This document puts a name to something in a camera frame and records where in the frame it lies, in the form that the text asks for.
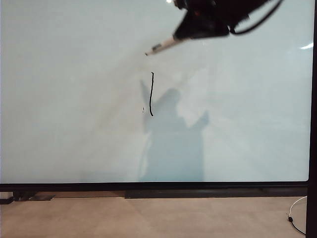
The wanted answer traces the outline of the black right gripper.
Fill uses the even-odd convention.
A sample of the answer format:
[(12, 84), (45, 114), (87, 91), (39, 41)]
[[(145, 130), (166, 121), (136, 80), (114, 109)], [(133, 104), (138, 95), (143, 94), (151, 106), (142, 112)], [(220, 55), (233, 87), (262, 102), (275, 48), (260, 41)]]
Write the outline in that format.
[(175, 39), (225, 37), (232, 26), (231, 0), (185, 0), (186, 14), (174, 32)]

